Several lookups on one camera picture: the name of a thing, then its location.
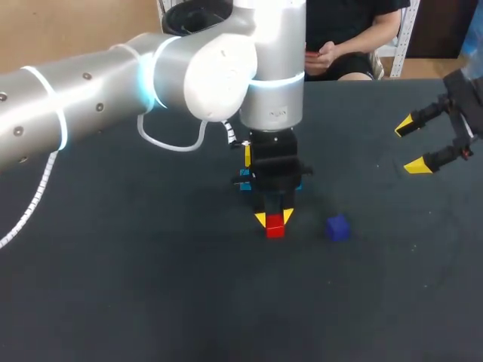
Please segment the cable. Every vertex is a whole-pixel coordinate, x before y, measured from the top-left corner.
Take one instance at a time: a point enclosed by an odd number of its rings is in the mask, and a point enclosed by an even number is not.
[[[19,222],[8,234],[6,234],[0,240],[0,249],[2,249],[5,245],[11,242],[18,235],[20,230],[22,230],[25,224],[27,224],[33,212],[37,208],[38,203],[42,199],[45,188],[47,187],[48,179],[51,176],[52,168],[54,168],[54,163],[56,158],[57,158],[57,151],[52,152],[48,158],[47,165],[45,166],[45,169],[44,169],[44,174],[42,175],[42,179],[40,180],[40,184],[38,185],[38,188],[37,188],[37,192],[35,193],[32,201],[30,202],[30,205],[27,207],[27,210],[20,218]]]
[[[175,151],[175,152],[191,152],[191,151],[195,151],[196,149],[199,149],[203,143],[203,140],[205,139],[205,129],[207,124],[208,123],[206,121],[203,121],[200,124],[198,140],[194,145],[191,145],[188,147],[179,147],[179,146],[172,146],[163,142],[159,142],[158,140],[155,140],[154,138],[149,136],[144,130],[144,115],[137,116],[137,131],[139,132],[139,135],[141,135],[142,138],[144,138],[146,141],[148,141],[149,143],[152,143],[155,146],[161,147],[163,149],[167,149],[169,151]]]
[[[228,121],[222,121],[221,123],[225,126],[226,134],[228,136],[228,144],[231,145],[236,142],[235,131],[233,130],[232,125]]]

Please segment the black shorts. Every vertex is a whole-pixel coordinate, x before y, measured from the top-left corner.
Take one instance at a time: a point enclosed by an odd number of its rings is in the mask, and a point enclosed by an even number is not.
[[[311,76],[305,74],[305,81],[337,81],[349,73],[362,73],[374,79],[369,55],[364,53],[346,54],[336,59],[322,75]]]

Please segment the red block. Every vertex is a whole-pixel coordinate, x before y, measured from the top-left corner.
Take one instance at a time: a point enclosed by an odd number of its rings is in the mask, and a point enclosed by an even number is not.
[[[268,239],[283,238],[285,236],[285,223],[283,215],[267,215],[265,229]]]

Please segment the dark table surface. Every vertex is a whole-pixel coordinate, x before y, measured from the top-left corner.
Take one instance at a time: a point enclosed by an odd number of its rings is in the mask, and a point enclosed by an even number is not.
[[[410,176],[402,166],[450,142],[451,126],[394,133],[443,91],[308,84],[296,130],[315,176],[283,241],[264,238],[230,185],[243,151],[228,150],[220,125],[191,154],[146,143],[135,120],[70,145],[0,250],[0,360],[483,360],[483,149]],[[198,123],[166,112],[147,128],[189,144]],[[45,160],[0,175],[0,235]],[[338,213],[354,236],[334,244],[324,224]]]

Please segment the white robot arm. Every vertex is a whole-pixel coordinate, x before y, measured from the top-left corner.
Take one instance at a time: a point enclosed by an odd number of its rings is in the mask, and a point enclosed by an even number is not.
[[[0,75],[0,170],[155,107],[251,130],[298,124],[305,0],[234,0],[223,23],[183,38],[143,34],[107,51]]]

